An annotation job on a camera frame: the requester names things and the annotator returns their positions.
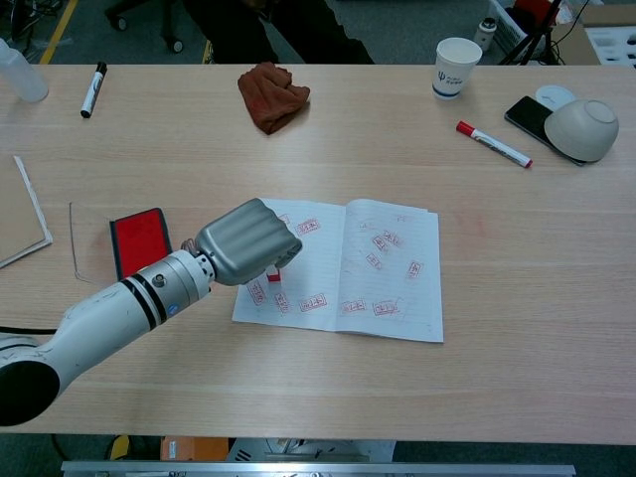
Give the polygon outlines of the aluminium profile rail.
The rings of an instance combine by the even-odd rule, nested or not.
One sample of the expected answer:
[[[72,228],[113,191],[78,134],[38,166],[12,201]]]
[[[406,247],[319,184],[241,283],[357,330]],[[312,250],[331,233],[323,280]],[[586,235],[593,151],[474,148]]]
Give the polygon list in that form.
[[[63,477],[576,477],[571,465],[66,461]]]

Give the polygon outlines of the open white stamped notebook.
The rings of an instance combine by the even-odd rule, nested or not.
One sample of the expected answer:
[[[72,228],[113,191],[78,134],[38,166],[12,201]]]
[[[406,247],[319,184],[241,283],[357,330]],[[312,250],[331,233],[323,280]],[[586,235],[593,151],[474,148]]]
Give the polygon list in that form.
[[[279,280],[238,288],[235,322],[443,342],[436,213],[369,199],[265,203],[302,249]]]

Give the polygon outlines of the crumpled brown cloth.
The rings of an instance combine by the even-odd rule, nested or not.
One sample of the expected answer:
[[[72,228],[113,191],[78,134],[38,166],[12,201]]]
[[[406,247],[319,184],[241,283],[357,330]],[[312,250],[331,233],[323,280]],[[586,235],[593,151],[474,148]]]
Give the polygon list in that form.
[[[295,85],[292,73],[271,62],[260,63],[238,79],[238,90],[254,125],[271,135],[308,103],[311,89]]]

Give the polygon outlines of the red capped whiteboard marker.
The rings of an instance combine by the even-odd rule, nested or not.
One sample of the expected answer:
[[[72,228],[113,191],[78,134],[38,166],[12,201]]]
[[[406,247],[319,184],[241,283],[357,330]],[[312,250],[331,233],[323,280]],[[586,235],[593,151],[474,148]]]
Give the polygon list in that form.
[[[505,143],[473,127],[465,121],[459,121],[456,124],[456,130],[459,133],[464,134],[474,141],[484,145],[485,147],[497,152],[503,157],[508,158],[512,162],[525,169],[530,169],[533,166],[533,160],[526,154],[523,154],[520,151],[512,148],[511,146],[506,145]]]

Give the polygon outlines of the brown cardboard box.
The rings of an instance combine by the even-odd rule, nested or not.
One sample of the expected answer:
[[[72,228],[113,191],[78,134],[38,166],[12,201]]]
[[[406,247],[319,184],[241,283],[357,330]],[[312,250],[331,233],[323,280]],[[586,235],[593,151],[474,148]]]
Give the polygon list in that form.
[[[636,3],[589,3],[575,23],[553,29],[553,49],[566,66],[636,69]]]

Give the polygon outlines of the black capped whiteboard marker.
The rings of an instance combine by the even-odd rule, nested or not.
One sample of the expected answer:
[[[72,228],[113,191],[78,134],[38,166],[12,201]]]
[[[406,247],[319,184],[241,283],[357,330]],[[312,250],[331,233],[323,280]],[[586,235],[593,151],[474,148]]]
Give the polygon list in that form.
[[[107,64],[98,62],[80,109],[82,118],[91,118],[106,73]]]

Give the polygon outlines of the white thermos bottle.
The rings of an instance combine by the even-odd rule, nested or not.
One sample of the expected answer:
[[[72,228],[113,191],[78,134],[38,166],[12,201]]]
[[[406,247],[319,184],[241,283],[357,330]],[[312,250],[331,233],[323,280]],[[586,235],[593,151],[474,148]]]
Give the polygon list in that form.
[[[479,23],[473,42],[476,43],[483,52],[487,52],[490,49],[496,31],[497,21],[492,17],[486,17]]]

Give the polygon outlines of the person in black clothes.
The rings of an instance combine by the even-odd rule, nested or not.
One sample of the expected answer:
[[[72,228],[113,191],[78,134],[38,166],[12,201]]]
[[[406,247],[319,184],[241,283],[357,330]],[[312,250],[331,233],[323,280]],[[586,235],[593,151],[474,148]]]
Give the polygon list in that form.
[[[268,21],[310,65],[371,65],[364,44],[347,35],[325,0],[183,0],[210,41],[217,64],[279,62]]]

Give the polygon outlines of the white plastic crate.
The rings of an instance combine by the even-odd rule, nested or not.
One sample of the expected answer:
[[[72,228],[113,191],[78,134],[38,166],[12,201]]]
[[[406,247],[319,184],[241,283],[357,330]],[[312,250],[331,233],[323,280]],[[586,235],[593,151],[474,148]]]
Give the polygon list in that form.
[[[497,30],[495,42],[505,51],[510,52],[527,37],[524,30],[509,15],[516,0],[488,0],[488,16],[494,18]]]

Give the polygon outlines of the orange box under table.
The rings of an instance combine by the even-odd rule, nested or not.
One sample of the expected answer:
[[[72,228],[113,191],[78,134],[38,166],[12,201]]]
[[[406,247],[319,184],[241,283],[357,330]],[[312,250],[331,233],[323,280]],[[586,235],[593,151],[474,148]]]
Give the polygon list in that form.
[[[226,437],[164,436],[162,461],[225,461],[230,453]]]

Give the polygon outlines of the upturned beige bowl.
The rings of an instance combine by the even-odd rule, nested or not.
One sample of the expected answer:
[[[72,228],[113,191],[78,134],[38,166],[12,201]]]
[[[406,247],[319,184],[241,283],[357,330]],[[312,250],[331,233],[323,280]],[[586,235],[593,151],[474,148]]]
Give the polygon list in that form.
[[[553,112],[546,119],[544,130],[559,152],[577,161],[595,163],[613,146],[619,121],[606,103],[578,99]]]

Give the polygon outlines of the red ink pad grey frame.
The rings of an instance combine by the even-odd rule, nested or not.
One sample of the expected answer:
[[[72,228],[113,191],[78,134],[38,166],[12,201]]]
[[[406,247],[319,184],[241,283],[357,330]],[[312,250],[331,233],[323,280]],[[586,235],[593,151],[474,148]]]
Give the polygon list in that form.
[[[160,208],[110,221],[109,231],[118,280],[173,252],[165,216]]]

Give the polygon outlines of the clear plastic bottle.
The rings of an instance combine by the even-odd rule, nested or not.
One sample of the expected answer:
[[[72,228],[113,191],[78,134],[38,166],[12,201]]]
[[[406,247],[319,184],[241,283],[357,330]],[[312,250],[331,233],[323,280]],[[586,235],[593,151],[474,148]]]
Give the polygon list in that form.
[[[42,75],[31,65],[21,52],[11,48],[0,38],[0,76],[24,101],[39,102],[49,93]]]

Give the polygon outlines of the white paper cup blue logo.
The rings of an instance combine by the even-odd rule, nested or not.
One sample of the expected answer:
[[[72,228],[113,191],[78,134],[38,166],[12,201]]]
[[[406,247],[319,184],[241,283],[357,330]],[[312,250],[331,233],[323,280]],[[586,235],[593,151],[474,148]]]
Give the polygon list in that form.
[[[431,83],[433,93],[445,100],[457,97],[482,55],[480,46],[471,40],[451,37],[440,41]]]

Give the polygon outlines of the black smartphone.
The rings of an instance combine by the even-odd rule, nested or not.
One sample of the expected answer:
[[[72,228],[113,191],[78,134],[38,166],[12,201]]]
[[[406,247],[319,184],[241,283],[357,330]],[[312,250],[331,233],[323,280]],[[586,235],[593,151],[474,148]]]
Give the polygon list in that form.
[[[577,166],[583,166],[583,161],[571,158],[560,152],[548,139],[545,132],[545,123],[552,113],[553,112],[550,109],[543,106],[535,99],[525,95],[504,113],[504,118],[517,128],[523,130],[550,148],[554,153],[569,160]]]

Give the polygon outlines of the transparent ink pad lid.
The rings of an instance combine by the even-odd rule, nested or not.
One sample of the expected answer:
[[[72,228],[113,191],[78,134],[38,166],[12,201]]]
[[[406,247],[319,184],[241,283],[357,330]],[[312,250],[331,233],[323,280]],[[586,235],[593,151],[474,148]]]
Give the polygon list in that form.
[[[100,287],[116,282],[110,216],[99,207],[70,202],[69,223],[76,278]]]

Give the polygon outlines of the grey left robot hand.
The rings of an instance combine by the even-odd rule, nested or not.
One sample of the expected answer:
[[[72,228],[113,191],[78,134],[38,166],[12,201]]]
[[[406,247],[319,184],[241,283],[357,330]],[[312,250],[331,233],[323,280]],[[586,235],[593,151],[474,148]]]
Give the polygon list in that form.
[[[246,284],[270,266],[285,267],[301,251],[296,237],[263,200],[254,198],[203,227],[190,252],[212,265],[215,282]]]

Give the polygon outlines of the black office chair base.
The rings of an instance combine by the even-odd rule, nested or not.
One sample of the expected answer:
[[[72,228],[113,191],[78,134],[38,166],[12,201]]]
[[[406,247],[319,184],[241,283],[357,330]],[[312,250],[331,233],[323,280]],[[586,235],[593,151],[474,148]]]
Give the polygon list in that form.
[[[118,0],[116,3],[106,8],[103,14],[112,29],[118,32],[124,32],[128,28],[128,23],[123,17],[123,14],[151,1],[153,0]],[[171,53],[180,54],[184,49],[184,45],[183,42],[175,35],[173,4],[176,0],[157,1],[161,5],[160,36]]]

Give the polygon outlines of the round white cup lid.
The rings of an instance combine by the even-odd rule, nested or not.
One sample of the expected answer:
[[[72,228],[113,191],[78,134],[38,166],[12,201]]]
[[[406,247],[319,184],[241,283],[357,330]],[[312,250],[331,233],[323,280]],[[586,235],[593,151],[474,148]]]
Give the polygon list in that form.
[[[574,102],[576,96],[567,88],[547,84],[540,86],[535,92],[535,100],[551,111],[556,111],[561,107]]]

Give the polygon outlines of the black tripod stand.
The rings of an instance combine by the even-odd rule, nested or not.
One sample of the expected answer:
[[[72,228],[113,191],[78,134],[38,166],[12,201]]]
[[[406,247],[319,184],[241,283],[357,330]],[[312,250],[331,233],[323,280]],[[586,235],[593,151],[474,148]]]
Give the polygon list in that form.
[[[594,4],[601,5],[602,0],[516,0],[508,13],[527,37],[510,52],[500,47],[505,56],[499,66],[526,65],[530,60],[556,65],[555,47],[568,35],[553,39],[558,15],[566,15],[564,22],[572,30],[585,8]]]

